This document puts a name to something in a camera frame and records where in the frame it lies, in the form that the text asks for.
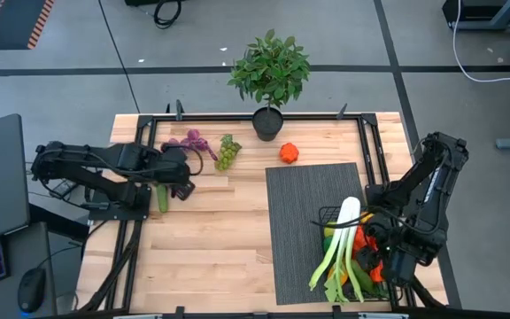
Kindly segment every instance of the potted plant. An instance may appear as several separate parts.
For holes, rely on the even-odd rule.
[[[295,44],[294,36],[284,42],[274,38],[274,29],[267,31],[265,39],[247,44],[243,59],[235,62],[228,85],[239,89],[244,100],[247,94],[257,103],[265,100],[266,107],[253,114],[253,127],[263,141],[272,141],[282,128],[280,108],[290,99],[298,99],[302,81],[308,81],[310,64],[302,46]]]

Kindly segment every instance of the wire basket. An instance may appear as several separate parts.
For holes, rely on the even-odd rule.
[[[320,208],[318,211],[320,223],[326,224],[328,222],[337,222],[337,216],[340,215],[341,208],[342,207],[340,206],[324,206]],[[324,229],[322,227],[320,227],[320,234],[321,238],[324,238]],[[325,272],[326,275],[328,274],[329,269],[332,267],[333,263],[334,262],[332,261],[332,263],[328,266],[327,271]],[[383,289],[386,290],[387,285],[385,283],[382,284]],[[345,282],[345,284],[342,286],[342,290],[344,292],[344,296],[346,296],[350,301],[359,301],[353,292],[352,282],[350,280]],[[388,298],[373,295],[369,292],[361,291],[361,293],[363,294],[364,301],[389,301]]]

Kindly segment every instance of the white cable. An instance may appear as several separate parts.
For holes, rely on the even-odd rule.
[[[480,83],[491,83],[491,82],[502,82],[502,81],[510,81],[510,78],[499,78],[499,79],[490,79],[490,80],[480,80],[469,75],[464,67],[460,63],[460,59],[458,58],[458,52],[456,51],[456,32],[458,31],[458,23],[460,23],[461,16],[461,0],[458,0],[458,18],[456,19],[456,23],[453,25],[453,37],[452,37],[452,47],[453,47],[453,56],[456,58],[456,62],[460,67],[461,72],[471,81],[480,82]]]

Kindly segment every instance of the black plant pot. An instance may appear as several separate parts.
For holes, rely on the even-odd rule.
[[[253,114],[253,127],[261,141],[273,141],[282,128],[281,111],[272,107],[261,107]]]

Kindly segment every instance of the green leaves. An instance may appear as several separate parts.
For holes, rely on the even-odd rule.
[[[267,105],[281,107],[290,99],[298,99],[310,64],[306,61],[308,56],[302,53],[304,47],[296,46],[294,36],[284,42],[274,36],[270,29],[263,39],[256,37],[256,43],[247,44],[243,58],[234,63],[228,85],[239,89],[241,99],[247,94],[257,103],[265,101]]]

